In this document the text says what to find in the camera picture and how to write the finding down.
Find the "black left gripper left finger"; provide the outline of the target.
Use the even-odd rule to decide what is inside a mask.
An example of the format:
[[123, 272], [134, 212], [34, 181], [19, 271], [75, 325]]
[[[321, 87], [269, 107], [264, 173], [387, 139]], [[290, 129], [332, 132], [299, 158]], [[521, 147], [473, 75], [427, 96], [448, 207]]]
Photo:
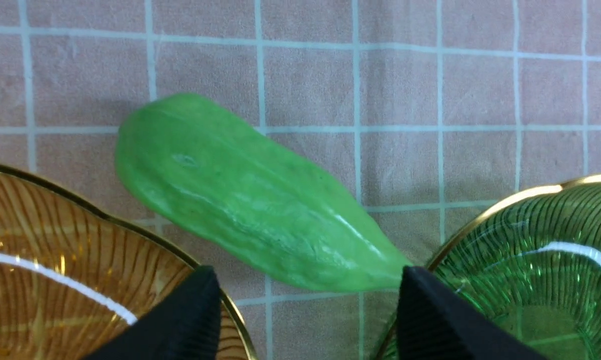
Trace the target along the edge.
[[163, 301], [86, 360], [214, 360], [221, 289], [211, 266], [198, 266]]

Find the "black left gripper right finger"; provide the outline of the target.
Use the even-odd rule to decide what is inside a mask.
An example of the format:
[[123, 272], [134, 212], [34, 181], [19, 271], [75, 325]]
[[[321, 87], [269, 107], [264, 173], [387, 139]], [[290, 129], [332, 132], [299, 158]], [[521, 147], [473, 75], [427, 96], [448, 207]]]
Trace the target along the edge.
[[428, 269], [403, 268], [396, 312], [400, 360], [542, 360]]

